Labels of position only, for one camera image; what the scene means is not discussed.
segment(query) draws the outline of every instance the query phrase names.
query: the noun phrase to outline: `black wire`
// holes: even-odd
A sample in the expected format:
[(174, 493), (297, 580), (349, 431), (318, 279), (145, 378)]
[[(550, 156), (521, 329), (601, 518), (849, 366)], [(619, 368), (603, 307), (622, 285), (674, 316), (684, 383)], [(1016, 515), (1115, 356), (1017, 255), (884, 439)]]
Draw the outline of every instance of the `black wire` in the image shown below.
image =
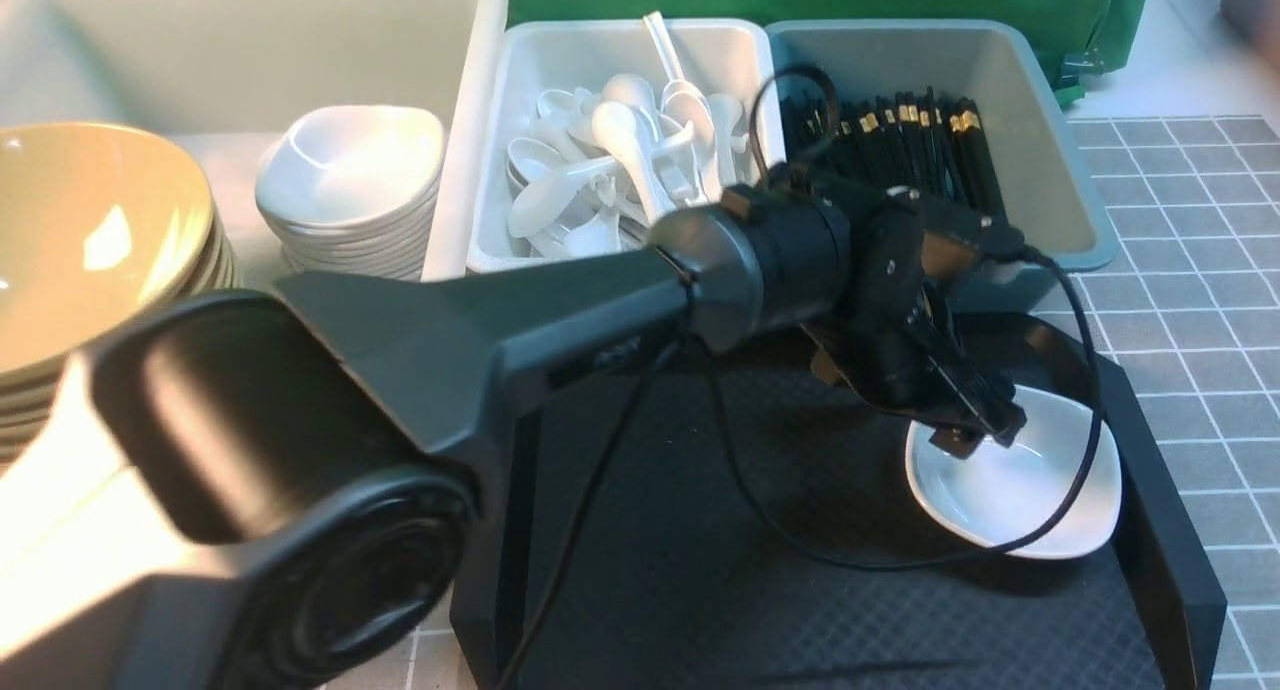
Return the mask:
[(1085, 317), (1084, 315), (1084, 306), (1083, 303), (1080, 303), (1080, 297), (1079, 294), (1076, 294), (1075, 285), (1071, 284), (1070, 277), (1066, 275), (1066, 271), (1064, 271), (1061, 266), (1053, 262), (1051, 257), (1046, 257), (1039, 251), (1029, 248), (1023, 260), (1033, 262), (1033, 265), (1039, 265), (1046, 270), (1051, 271), (1053, 277), (1056, 277), (1059, 284), (1062, 285), (1062, 291), (1066, 293), (1068, 302), (1071, 303), (1071, 312), (1074, 312), (1075, 321), (1080, 326), (1080, 343), (1083, 343), (1084, 346), (1084, 361), (1085, 365), (1088, 366), (1088, 374), (1089, 374), (1088, 405), (1093, 408), (1093, 416), (1092, 416), (1093, 419), (1089, 424), (1089, 438), (1088, 440), (1085, 440), (1084, 444), (1084, 457), (1080, 458), (1080, 467), (1079, 470), (1075, 471), (1075, 477), (1071, 480), (1071, 485), (1066, 490), (1066, 495), (1062, 498), (1061, 504), (1059, 504), (1059, 507), (1048, 516), (1048, 520), (1043, 521), (1042, 525), (1037, 527), (1037, 530), (1033, 530), (1032, 533), (1021, 538), (1018, 538), (1016, 540), (1010, 540), (1000, 545), (992, 545), (988, 548), (974, 548), (970, 550), (964, 550), (950, 556), (942, 556), (937, 558), (905, 562), (905, 563), (863, 563), (829, 556), (819, 550), (814, 550), (806, 547), (799, 539), (796, 539), (795, 535), (790, 534), (786, 529), (782, 527), (781, 524), (778, 524), (777, 520), (773, 518), (773, 516), (769, 515), (769, 511), (765, 509), (763, 503), (760, 503), (759, 498), (755, 498), (755, 494), (751, 493), (751, 489), (746, 484), (746, 480), (742, 477), (742, 469), (739, 466), (737, 462), (737, 449), (733, 444), (733, 435), (730, 429), (728, 411), (724, 407), (724, 393), (719, 384), (719, 375), (716, 371), (716, 364), (713, 357), (710, 357), (709, 353), (701, 353), (705, 361), (704, 369), (705, 369), (707, 384), (712, 394), (712, 412), (716, 416), (716, 430), (721, 435), (721, 443), (724, 448), (724, 460), (728, 462), (728, 470), (733, 476), (733, 484), (737, 485), (737, 489), (742, 494), (742, 499), (745, 499), (746, 504), (751, 507), (756, 517), (759, 517), (762, 522), (772, 527), (773, 531), (777, 533), (778, 538), (783, 543), (790, 545), (797, 553), (804, 554), (805, 557), (824, 565), (846, 570), (859, 570), (864, 572), (900, 572), (906, 570), (938, 567), (943, 565), (951, 565), (977, 558), (987, 558), (996, 554), (1009, 553), (1019, 548), (1025, 548), (1027, 545), (1030, 545), (1036, 540), (1043, 538), (1043, 535), (1047, 535), (1050, 531), (1053, 530), (1053, 527), (1057, 526), (1059, 522), (1061, 522), (1061, 520), (1070, 511), (1071, 506), (1075, 504), (1075, 499), (1079, 498), (1080, 490), (1084, 488), (1084, 480), (1088, 479), (1089, 470), (1092, 470), (1093, 467), (1093, 458), (1098, 453), (1098, 439), (1102, 435), (1102, 376), (1098, 371), (1098, 357), (1097, 352), (1094, 352), (1093, 348), (1093, 335), (1089, 332), (1088, 317)]
[(541, 603), (538, 604), (538, 611), (535, 611), (530, 621), (526, 622), (525, 631), (520, 638), (520, 644), (516, 645), (516, 650), (511, 654), (511, 659), (507, 661), (507, 667), (503, 668), (502, 677), (499, 677), (498, 685), (494, 686), (494, 690), (509, 690), (515, 686), (516, 678), (520, 677), (520, 671), (524, 667), (525, 661), (529, 658), (529, 650), (532, 649), (534, 641), (538, 639), (538, 634), (547, 623), (547, 616), (550, 613), (550, 608), (556, 604), (556, 599), (564, 585), (566, 571), (573, 561), (573, 552), (577, 549), (577, 542), (582, 535), (582, 530), (586, 527), (586, 517), (591, 512), (591, 506), (595, 503), (595, 497), (599, 494), (600, 485), (604, 481), (604, 472), (608, 472), (613, 456), (617, 454), (617, 449), (622, 445), (622, 440), (626, 438), (627, 430), (631, 428), (631, 421), (635, 420), (636, 412), (639, 412), (640, 406), (644, 403), (645, 394), (648, 394), (649, 388), (653, 387), (653, 381), (658, 378), (658, 374), (662, 373), (663, 367), (671, 362), (671, 358), (676, 356), (680, 347), (680, 342), (667, 344), (658, 353), (658, 356), (653, 358), (649, 367), (645, 367), (644, 374), (631, 388), (631, 394), (627, 396), (627, 402), (622, 407), (622, 413), (613, 424), (613, 429), (609, 430), (609, 438), (604, 443), (604, 449), (600, 452), (599, 460), (595, 461), (595, 467), (591, 470), (591, 476), (586, 481), (582, 497), (579, 498), (577, 507), (573, 509), (568, 531), (564, 535), (564, 544), (561, 547), (559, 557), (556, 558), (552, 579), (547, 584), (547, 593), (543, 595)]
[(823, 124), (822, 137), (813, 146), (796, 154), (796, 157), (791, 160), (792, 165), (813, 163), (822, 154), (826, 154), (831, 143), (836, 141), (836, 134), (840, 131), (840, 97), (836, 93), (836, 83), (833, 83), (831, 76), (827, 76), (818, 65), (790, 65), (774, 72), (772, 78), (765, 79), (764, 84), (760, 84), (760, 92), (755, 93), (755, 99), (751, 101), (751, 111), (746, 115), (746, 143), (751, 148), (751, 157), (755, 161), (755, 169), (759, 170), (760, 188), (763, 189), (768, 189), (771, 178), (769, 163), (764, 159), (764, 148), (760, 147), (760, 108), (764, 105), (764, 96), (769, 92), (769, 88), (777, 84), (778, 79), (790, 78), (790, 76), (813, 79), (822, 88), (822, 97), (827, 101), (827, 118)]

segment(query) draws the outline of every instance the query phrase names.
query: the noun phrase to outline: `stack of yellow bowls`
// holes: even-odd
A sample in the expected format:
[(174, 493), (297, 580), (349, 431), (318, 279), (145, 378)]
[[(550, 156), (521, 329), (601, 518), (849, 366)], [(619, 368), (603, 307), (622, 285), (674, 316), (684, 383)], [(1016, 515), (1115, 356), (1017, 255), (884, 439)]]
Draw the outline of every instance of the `stack of yellow bowls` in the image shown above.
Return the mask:
[(157, 303), (238, 284), (183, 148), (88, 122), (0, 129), (0, 460), (45, 425), (70, 351)]

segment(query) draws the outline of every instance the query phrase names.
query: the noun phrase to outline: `stack of white bowls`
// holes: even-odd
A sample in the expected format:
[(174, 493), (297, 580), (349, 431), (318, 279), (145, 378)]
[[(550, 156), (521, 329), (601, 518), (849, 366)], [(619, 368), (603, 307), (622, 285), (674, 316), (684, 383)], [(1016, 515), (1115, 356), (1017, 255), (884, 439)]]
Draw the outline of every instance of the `stack of white bowls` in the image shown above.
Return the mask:
[(0, 461), (49, 420), (67, 355), (239, 284), (204, 172), (122, 125), (0, 131)]
[(435, 211), (447, 131), (426, 110), (307, 113), (259, 166), (259, 211), (294, 270), (416, 280)]

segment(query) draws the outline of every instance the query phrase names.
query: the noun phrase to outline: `white tray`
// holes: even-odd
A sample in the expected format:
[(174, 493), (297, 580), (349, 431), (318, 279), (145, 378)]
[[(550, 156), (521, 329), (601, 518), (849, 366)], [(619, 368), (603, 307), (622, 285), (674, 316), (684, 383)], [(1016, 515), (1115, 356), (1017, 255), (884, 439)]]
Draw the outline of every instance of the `white tray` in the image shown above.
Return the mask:
[[(760, 26), (736, 19), (668, 20), (671, 38), (685, 74), (704, 93), (731, 93), (746, 110), (769, 76), (773, 55)], [(507, 230), (511, 188), (506, 174), (507, 143), (524, 134), (538, 115), (541, 90), (575, 87), (599, 92), (605, 81), (621, 72), (643, 76), (662, 90), (667, 76), (643, 20), (563, 20), (527, 23), (507, 31), (498, 60), (494, 99), (490, 108), (475, 213), (467, 215), (471, 245), (466, 253), (433, 257), (424, 279), (471, 271), (509, 270), (547, 262), (525, 257), (525, 239), (512, 239)], [(777, 93), (769, 90), (760, 106), (760, 146), (773, 165), (786, 157)], [(461, 213), (471, 206), (439, 207)]]
[(507, 0), (0, 0), (0, 124), (120, 122), (178, 140), (210, 175), (247, 283), (265, 288), (287, 269), (253, 206), (256, 165), (315, 108), (434, 111), (451, 128), (439, 206), (474, 204), (506, 22)]

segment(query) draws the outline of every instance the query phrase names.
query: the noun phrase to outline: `black tray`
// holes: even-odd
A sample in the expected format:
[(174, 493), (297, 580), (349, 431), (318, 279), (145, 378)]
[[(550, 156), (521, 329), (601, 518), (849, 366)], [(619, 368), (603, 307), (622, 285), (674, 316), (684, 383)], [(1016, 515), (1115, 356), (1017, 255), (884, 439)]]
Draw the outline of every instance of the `black tray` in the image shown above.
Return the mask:
[[(1079, 344), (1068, 335), (1020, 315), (965, 316), (960, 329), (980, 362), (1083, 402)], [(809, 353), (803, 335), (785, 334), (726, 364), (753, 488), (788, 529), (832, 553), (906, 559), (963, 547), (910, 497), (905, 421), (814, 380)], [(530, 608), (540, 598), (630, 384), (593, 380), (526, 424), (507, 516), (508, 535), (518, 538), (507, 538), (490, 595)], [(620, 452), (520, 686), (1207, 687), (1225, 595), (1133, 389), (1111, 362), (1103, 406), (1125, 467), (1120, 526), (1106, 548), (1060, 563), (996, 558), (860, 574), (797, 557), (755, 521), (730, 481), (704, 380), (672, 371)], [(511, 552), (529, 548), (527, 557)], [(457, 607), (485, 595), (476, 582), (460, 577), (454, 617), (476, 617)], [(502, 614), (492, 631), (458, 627), (481, 687), (521, 622), (518, 612)]]

